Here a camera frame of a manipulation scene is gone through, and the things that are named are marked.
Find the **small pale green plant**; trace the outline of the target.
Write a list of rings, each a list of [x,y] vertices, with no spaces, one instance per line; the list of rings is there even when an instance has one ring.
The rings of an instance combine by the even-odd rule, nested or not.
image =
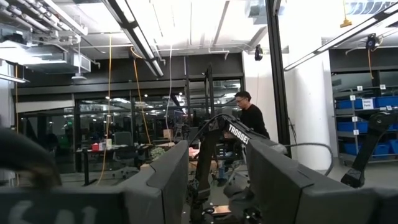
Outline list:
[[[150,152],[153,161],[158,159],[164,153],[165,153],[165,149],[162,147],[155,147]]]

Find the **black aluminium rig frame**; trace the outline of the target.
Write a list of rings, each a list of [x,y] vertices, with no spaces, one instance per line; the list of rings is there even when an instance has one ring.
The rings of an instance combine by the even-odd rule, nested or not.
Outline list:
[[[143,56],[143,60],[147,63],[147,66],[151,69],[152,73],[156,77],[162,77],[163,73],[159,68],[157,59],[154,57],[153,51],[151,50],[147,39],[145,38],[142,30],[134,17],[133,12],[129,5],[126,5],[126,9],[123,11],[121,5],[117,0],[101,0],[101,2],[107,7],[108,11],[113,15],[114,19],[119,23],[124,33],[128,36],[129,40],[133,43],[133,46],[137,47]],[[301,65],[302,63],[314,58],[324,51],[329,50],[334,46],[338,46],[348,39],[358,35],[359,33],[380,24],[381,22],[390,19],[394,14],[398,13],[398,2],[391,4],[389,7],[382,11],[374,14],[372,17],[366,19],[362,23],[354,26],[350,30],[340,34],[334,39],[330,40],[326,44],[317,48],[313,52],[306,56],[298,59],[294,63],[283,67],[282,66],[282,52],[280,49],[280,32],[279,32],[279,11],[280,11],[280,0],[266,0],[266,13],[268,20],[269,41],[271,51],[271,65],[273,72],[273,85],[274,85],[274,98],[275,98],[275,110],[279,114],[277,117],[277,126],[279,140],[282,143],[289,143],[289,133],[287,127],[287,99],[285,94],[285,82],[284,73],[292,70],[293,68]]]

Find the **black background desk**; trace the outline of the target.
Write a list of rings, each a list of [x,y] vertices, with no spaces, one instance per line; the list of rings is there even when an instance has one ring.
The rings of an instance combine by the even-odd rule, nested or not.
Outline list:
[[[141,144],[133,146],[134,154],[130,156],[115,155],[112,150],[104,150],[99,144],[99,151],[92,152],[91,148],[77,150],[82,156],[82,171],[84,186],[99,184],[105,180],[125,180],[139,172],[141,166],[150,161],[151,145]]]

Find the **grey metal storage rack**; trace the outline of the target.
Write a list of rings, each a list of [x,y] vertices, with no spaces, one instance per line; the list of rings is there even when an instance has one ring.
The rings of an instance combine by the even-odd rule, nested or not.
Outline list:
[[[338,141],[338,157],[341,163],[348,165],[354,162],[356,156],[365,143],[368,132],[359,133],[342,132],[337,130],[337,122],[357,122],[367,121],[368,127],[374,116],[383,116],[387,123],[387,130],[382,134],[378,143],[390,145],[389,154],[375,156],[372,154],[370,163],[377,162],[398,162],[398,106],[387,106],[377,108],[375,98],[380,96],[398,96],[398,85],[378,85],[378,86],[357,86],[345,90],[338,90],[333,93],[335,104],[335,123],[336,135]],[[338,109],[336,102],[338,100],[362,99],[363,109]]]

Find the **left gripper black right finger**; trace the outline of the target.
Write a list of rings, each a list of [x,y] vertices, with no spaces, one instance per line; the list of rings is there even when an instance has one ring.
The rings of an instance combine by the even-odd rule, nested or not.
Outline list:
[[[246,159],[262,224],[398,224],[398,189],[354,189],[254,139]]]

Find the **blue storage bin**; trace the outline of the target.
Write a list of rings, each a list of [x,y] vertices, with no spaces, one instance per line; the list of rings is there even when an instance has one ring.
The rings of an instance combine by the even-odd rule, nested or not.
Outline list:
[[[336,102],[336,107],[338,109],[355,109],[355,110],[361,110],[363,109],[363,103],[362,99],[357,98],[354,101],[351,100],[338,100]]]
[[[359,133],[366,133],[368,131],[368,122],[337,122],[337,130],[342,132],[354,132],[354,130],[358,130]]]
[[[377,108],[398,106],[398,96],[380,96],[375,98]]]
[[[375,156],[386,155],[389,154],[390,145],[386,143],[378,143],[373,154]]]

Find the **grey office chair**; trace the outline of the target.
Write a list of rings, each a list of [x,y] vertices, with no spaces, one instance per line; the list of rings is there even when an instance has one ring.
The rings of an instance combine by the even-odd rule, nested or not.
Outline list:
[[[134,154],[132,135],[130,132],[116,132],[114,134],[113,149],[117,156],[130,156]]]

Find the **person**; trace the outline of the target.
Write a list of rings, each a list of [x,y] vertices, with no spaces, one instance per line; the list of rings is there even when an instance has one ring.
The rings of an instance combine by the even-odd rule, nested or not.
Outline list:
[[[235,94],[235,100],[241,109],[240,121],[255,133],[269,139],[270,136],[265,127],[262,112],[256,105],[251,103],[250,94],[247,91],[239,91]]]

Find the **grey ceiling air unit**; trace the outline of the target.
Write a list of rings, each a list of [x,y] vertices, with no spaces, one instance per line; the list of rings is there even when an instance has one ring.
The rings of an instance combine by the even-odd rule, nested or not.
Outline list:
[[[0,59],[47,74],[91,72],[91,61],[87,57],[55,45],[31,47],[6,40],[0,43]]]

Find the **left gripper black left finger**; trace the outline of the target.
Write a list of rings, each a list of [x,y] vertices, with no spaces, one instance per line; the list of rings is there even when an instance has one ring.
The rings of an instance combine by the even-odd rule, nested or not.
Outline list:
[[[0,189],[0,224],[181,224],[188,142],[115,186]]]

